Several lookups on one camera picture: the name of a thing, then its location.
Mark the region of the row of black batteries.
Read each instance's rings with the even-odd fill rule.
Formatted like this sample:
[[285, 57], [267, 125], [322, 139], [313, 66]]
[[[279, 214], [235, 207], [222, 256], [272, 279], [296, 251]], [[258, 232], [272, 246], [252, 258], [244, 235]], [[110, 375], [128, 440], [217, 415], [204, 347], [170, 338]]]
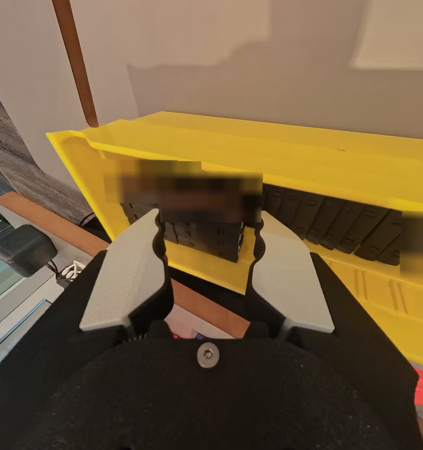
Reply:
[[[390, 266], [400, 264], [402, 212], [263, 184], [262, 209], [300, 239]], [[236, 263], [244, 224], [165, 222], [164, 239]]]

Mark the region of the small black box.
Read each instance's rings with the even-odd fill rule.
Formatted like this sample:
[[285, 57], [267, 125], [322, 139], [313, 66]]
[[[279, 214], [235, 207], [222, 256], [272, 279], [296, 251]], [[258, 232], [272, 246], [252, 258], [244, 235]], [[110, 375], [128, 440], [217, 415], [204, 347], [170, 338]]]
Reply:
[[22, 225], [0, 238], [0, 261], [29, 278], [58, 255], [49, 236], [31, 225]]

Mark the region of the yellow plastic bin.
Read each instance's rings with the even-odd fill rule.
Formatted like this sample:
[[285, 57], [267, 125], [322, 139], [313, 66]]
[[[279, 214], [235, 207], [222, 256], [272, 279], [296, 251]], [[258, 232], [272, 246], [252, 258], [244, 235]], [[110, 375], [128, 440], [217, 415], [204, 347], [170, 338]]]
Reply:
[[[175, 112], [46, 135], [112, 240], [129, 220], [107, 201], [109, 160], [200, 161], [208, 171], [258, 172], [266, 184], [423, 213], [423, 139]], [[404, 356], [423, 366], [423, 275], [305, 243]]]

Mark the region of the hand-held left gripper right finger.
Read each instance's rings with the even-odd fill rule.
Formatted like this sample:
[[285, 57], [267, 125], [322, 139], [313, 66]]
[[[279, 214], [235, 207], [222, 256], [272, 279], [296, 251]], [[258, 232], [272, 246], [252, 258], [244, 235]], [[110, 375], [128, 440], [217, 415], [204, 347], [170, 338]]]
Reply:
[[334, 331], [309, 249], [266, 211], [255, 229], [254, 258], [246, 288], [250, 322], [265, 323], [271, 338], [283, 338], [293, 328]]

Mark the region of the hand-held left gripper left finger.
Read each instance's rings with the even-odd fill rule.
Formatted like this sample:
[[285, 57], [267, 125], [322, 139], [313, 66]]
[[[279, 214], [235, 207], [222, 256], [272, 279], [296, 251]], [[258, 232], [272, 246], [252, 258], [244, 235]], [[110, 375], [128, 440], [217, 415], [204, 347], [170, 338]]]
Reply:
[[108, 247], [79, 328], [112, 327], [146, 333], [174, 306], [165, 260], [164, 225], [154, 208], [123, 231]]

